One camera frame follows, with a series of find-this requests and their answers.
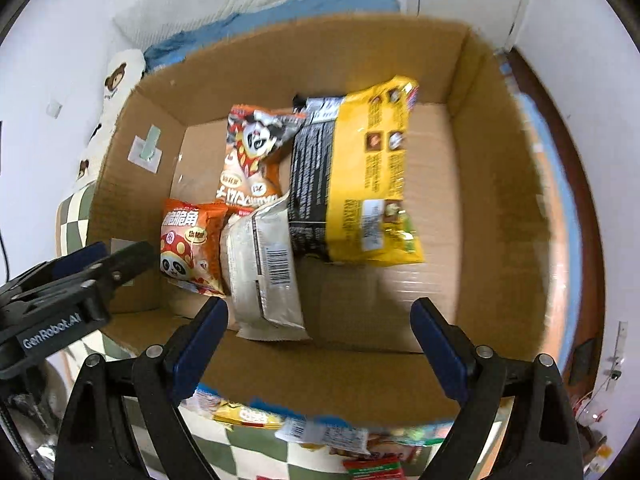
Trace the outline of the red orange panda bag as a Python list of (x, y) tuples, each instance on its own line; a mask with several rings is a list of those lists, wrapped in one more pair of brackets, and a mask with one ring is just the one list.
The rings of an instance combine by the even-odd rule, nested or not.
[(168, 198), (160, 225), (160, 272), (204, 296), (227, 292), (220, 260), (221, 235), (230, 217), (224, 203), (190, 204)]

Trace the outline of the white grey snack packet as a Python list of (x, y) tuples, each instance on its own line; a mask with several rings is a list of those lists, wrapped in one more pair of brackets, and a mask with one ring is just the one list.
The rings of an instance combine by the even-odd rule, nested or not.
[(288, 230), (288, 198), (282, 196), (232, 223), (226, 257), (238, 336), (269, 342), (306, 340)]

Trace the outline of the yellow black noodle packet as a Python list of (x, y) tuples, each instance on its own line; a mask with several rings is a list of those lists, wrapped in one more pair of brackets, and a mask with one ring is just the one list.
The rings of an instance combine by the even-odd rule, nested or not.
[(288, 185), (296, 257), (399, 266), (424, 260), (404, 205), (409, 116), (418, 83), (396, 76), (346, 94), (297, 98)]

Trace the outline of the orange panda snack bag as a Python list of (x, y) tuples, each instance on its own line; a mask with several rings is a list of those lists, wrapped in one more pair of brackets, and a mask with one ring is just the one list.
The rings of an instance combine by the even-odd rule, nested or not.
[(236, 104), (227, 118), (226, 154), (216, 201), (257, 209), (281, 196), (279, 152), (305, 125), (302, 113)]

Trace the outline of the colourful candy packet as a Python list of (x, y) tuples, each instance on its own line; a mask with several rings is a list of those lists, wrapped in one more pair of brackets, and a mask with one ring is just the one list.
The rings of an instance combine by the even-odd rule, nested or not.
[(396, 428), (390, 430), (388, 438), (399, 445), (431, 446), (445, 441), (452, 428), (452, 422), (438, 422), (424, 426)]

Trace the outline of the yellow panda snack bag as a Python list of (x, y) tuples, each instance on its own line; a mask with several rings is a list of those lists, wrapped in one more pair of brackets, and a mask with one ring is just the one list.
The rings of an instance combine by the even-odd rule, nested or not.
[(244, 404), (222, 401), (214, 411), (213, 420), (229, 426), (277, 430), (282, 427), (283, 417)]

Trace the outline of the green white checkered blanket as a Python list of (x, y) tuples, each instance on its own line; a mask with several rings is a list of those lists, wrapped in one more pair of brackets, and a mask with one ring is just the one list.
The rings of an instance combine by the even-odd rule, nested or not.
[[(88, 210), (94, 192), (94, 183), (90, 183), (78, 192), (62, 201), (56, 213), (56, 250), (66, 256), (72, 250), (83, 248), (86, 244)], [(428, 295), (434, 292), (434, 303), (442, 310), (454, 307), (458, 299), (458, 285), (460, 275), (460, 256), (458, 245), (447, 248), (445, 245), (429, 245), (426, 247), (426, 263), (414, 266), (391, 266), (390, 268), (364, 268), (363, 271), (381, 271), (383, 274), (398, 274), (402, 271), (417, 278), (402, 278), (401, 284), (408, 283), (413, 287), (409, 292), (413, 296)], [(176, 315), (182, 318), (193, 318), (198, 313), (205, 299), (209, 296), (197, 292), (188, 292), (178, 286), (168, 284), (163, 279), (177, 299), (174, 300)], [(65, 380), (74, 382), (80, 371), (84, 359), (91, 353), (101, 353), (107, 361), (125, 359), (132, 353), (119, 346), (116, 342), (96, 331), (74, 342), (63, 350), (65, 363)], [(203, 385), (198, 386), (194, 396), (180, 405), (180, 414), (194, 430), (196, 444), (204, 454), (209, 465), (220, 474), (223, 479), (257, 479), (263, 474), (269, 479), (348, 479), (346, 469), (342, 464), (343, 456), (327, 446), (311, 443), (288, 442), (278, 437), (276, 426), (243, 426), (227, 424), (216, 419), (222, 401), (213, 390)], [(141, 445), (145, 465), (149, 466), (153, 478), (166, 479), (166, 474), (160, 466), (160, 459), (156, 456), (151, 438), (143, 427), (144, 422), (135, 400), (127, 401), (127, 410), (131, 417), (132, 429), (137, 442)], [(428, 465), (442, 442), (427, 441), (430, 445), (416, 448), (402, 448), (398, 442), (390, 440), (376, 449), (393, 448), (402, 451), (400, 457), (406, 460), (402, 463), (408, 479), (418, 478), (421, 468)]]

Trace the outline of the red long snack packet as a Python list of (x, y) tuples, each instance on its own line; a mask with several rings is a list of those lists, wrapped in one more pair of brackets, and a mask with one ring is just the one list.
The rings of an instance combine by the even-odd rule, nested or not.
[(406, 480), (400, 461), (395, 457), (375, 460), (344, 460), (343, 466), (354, 480)]

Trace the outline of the clear nut snack packet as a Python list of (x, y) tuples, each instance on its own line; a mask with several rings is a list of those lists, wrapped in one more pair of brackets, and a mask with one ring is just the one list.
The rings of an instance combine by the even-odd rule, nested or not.
[(276, 431), (280, 440), (297, 444), (324, 445), (337, 450), (369, 455), (369, 431), (364, 428), (331, 426), (310, 420), (287, 418)]

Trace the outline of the white bear print pillow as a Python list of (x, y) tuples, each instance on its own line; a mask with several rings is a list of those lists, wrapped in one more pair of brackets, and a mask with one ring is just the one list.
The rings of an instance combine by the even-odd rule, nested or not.
[(117, 118), (128, 96), (140, 82), (146, 70), (141, 50), (117, 52), (107, 64), (103, 83), (102, 112), (88, 144), (79, 157), (77, 177), (72, 185), (75, 193), (96, 180), (115, 132)]

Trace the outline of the open cardboard box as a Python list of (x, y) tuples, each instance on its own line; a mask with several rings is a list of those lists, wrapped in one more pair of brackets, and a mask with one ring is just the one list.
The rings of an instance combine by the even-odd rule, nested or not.
[(473, 344), (557, 356), (553, 221), (522, 108), (463, 23), (345, 14), (221, 40), (131, 91), (90, 242), (148, 242), (105, 333), (142, 353), (203, 307), (236, 322), (223, 398), (355, 426), (456, 414), (410, 327), (427, 298)]

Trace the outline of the wall socket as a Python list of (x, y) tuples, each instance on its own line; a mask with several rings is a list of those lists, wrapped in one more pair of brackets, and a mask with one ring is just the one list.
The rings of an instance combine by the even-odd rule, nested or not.
[(60, 111), (62, 110), (62, 104), (58, 101), (52, 100), (48, 103), (46, 113), (51, 118), (58, 118)]

